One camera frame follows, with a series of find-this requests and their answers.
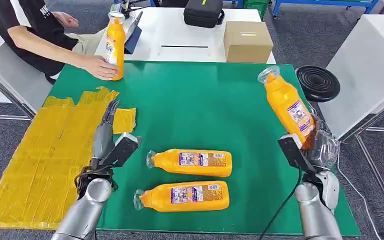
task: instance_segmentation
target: black case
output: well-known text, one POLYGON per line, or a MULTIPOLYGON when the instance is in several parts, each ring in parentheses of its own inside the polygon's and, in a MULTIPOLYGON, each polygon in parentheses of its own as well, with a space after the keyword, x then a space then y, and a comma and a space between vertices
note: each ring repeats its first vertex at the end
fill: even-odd
POLYGON ((223 0, 189 0, 184 8, 184 23, 191 26, 214 28, 225 18, 223 0))

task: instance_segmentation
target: plastic bottle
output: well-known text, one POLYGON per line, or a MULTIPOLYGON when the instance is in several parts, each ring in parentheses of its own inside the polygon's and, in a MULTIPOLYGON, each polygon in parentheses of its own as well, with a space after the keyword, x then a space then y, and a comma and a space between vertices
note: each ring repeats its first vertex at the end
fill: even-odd
POLYGON ((227 151, 170 149, 146 155, 148 168, 162 168, 169 173, 228 177, 232 173, 232 155, 227 151))
POLYGON ((267 101, 285 129, 299 137, 302 149, 310 149, 314 137, 314 119, 297 89, 281 77, 278 66, 263 70, 258 75, 258 81, 264 84, 267 101))
POLYGON ((152 208, 158 212, 222 210, 229 206, 228 185, 224 181, 194 181, 163 184, 152 190, 136 190, 137 210, 152 208))
POLYGON ((118 67, 117 75, 112 78, 117 81, 124 76, 124 54, 126 33, 123 30, 123 14, 111 11, 109 14, 109 25, 106 30, 105 60, 107 63, 118 67))

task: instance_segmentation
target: round stool top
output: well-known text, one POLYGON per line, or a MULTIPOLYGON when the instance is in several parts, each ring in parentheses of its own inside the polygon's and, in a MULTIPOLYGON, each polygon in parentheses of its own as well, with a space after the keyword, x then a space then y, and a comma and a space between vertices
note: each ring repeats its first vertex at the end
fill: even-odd
POLYGON ((309 101, 317 103, 330 101, 341 90, 341 85, 335 75, 322 67, 304 65, 295 69, 295 73, 305 98, 309 101))

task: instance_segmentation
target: bottle label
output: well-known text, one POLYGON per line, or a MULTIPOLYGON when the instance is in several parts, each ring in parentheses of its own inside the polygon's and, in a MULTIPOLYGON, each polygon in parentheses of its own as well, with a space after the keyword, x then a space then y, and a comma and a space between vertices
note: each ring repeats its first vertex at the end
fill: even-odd
POLYGON ((106 36, 105 61, 117 65, 117 51, 114 43, 115 41, 111 37, 106 36))
POLYGON ((185 204, 223 199, 223 190, 220 184, 192 187, 172 187, 170 194, 172 204, 185 204))
POLYGON ((226 167, 226 156, 223 153, 181 152, 179 166, 226 167))
POLYGON ((311 116, 307 113, 303 104, 298 100, 292 106, 288 107, 287 112, 292 117, 293 121, 298 125, 299 130, 304 136, 310 134, 313 130, 310 127, 311 116))

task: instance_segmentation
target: cardboard box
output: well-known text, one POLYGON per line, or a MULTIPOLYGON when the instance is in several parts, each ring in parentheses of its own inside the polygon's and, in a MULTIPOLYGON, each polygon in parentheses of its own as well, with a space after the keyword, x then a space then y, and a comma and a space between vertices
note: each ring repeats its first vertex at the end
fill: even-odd
POLYGON ((227 62, 267 63, 273 48, 266 23, 228 21, 224 31, 224 52, 227 62))

